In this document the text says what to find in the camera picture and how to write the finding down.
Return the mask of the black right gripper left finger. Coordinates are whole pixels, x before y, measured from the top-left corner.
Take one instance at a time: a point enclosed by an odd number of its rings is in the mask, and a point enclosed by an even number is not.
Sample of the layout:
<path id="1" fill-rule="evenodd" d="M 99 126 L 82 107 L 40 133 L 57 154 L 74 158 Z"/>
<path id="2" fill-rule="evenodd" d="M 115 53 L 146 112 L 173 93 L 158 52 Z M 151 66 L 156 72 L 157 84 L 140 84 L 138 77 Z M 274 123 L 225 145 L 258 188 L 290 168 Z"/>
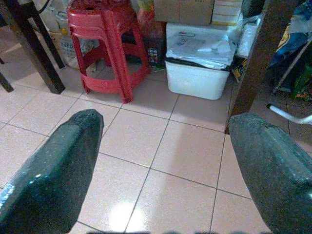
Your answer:
<path id="1" fill-rule="evenodd" d="M 104 127 L 95 109 L 72 115 L 0 193 L 3 234 L 67 234 L 90 186 Z"/>

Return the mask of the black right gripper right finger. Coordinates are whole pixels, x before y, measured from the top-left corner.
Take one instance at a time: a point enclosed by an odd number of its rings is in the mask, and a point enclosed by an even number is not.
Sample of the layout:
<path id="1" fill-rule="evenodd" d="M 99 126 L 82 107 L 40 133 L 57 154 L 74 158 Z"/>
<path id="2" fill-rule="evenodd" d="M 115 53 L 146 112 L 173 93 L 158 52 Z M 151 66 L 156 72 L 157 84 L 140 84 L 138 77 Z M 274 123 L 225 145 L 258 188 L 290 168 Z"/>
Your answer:
<path id="1" fill-rule="evenodd" d="M 283 129 L 250 113 L 232 116 L 234 153 L 260 216 L 274 234 L 312 232 L 312 158 Z"/>

